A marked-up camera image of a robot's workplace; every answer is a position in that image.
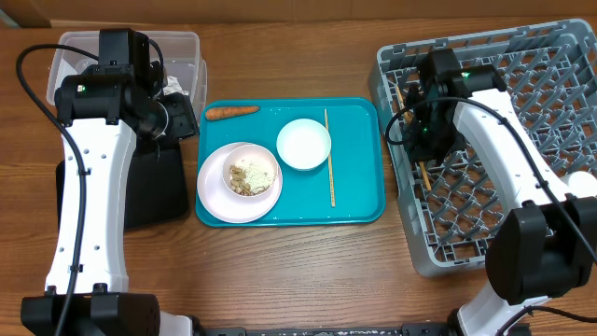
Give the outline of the wooden chopstick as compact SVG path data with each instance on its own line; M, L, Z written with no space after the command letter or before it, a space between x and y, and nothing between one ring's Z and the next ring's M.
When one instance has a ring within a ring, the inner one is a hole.
M332 156L331 156L331 134L329 131L329 121L328 121L328 113L327 109L324 109L324 118L325 118L325 127L327 131L327 135L329 138L329 151L327 154L327 167L328 167L328 178L329 178L329 191L330 191L330 202L331 207L336 207L336 197L335 197L335 185L334 185L334 175L333 175L333 163L332 163Z
M396 90L396 95L398 97L399 107L400 108L404 108L406 105L405 105L405 101L404 101L404 98L402 96L402 93L401 93L400 89ZM412 119L413 119L413 114L411 112L407 111L407 112L405 112L403 114L403 118L404 118L405 122L407 124L409 124L412 121ZM426 188L427 191L431 191L432 190L431 189L431 184L430 184L430 181L429 181L428 176L427 176L427 171L426 171L425 165L424 165L424 163L422 161L419 161L418 165L419 165L419 168L421 170L423 184L424 184L424 186L425 186L425 188Z

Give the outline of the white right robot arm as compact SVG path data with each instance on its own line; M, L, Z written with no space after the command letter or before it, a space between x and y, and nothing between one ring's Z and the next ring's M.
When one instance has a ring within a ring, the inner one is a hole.
M472 147L505 211L485 255L487 283L455 310L455 335L506 335L535 311L585 286L596 263L596 180L556 175L516 116L507 86L491 65L463 68L451 49L418 63L420 91L401 145L413 161L442 161Z

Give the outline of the white tissue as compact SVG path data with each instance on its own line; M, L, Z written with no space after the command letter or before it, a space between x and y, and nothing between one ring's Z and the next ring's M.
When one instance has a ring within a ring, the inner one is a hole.
M189 96L189 91L183 89L177 77L167 76L166 79L166 85L162 89L165 95L169 95L172 93L181 93L183 95Z

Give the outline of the white cup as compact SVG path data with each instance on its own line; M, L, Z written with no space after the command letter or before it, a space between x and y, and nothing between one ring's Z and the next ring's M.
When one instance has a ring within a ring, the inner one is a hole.
M577 198L595 197L597 195L597 180L591 173L577 171L565 175L561 181Z

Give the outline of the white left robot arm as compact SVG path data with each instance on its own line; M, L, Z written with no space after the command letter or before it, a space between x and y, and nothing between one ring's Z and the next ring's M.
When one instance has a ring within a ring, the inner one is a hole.
M82 73L65 77L47 118L62 135L62 207L45 292L21 303L36 335L199 335L199 320L132 293L123 236L135 155L151 172L137 193L147 215L187 204L180 142L199 129L190 99L165 93L159 45L131 29L104 29Z

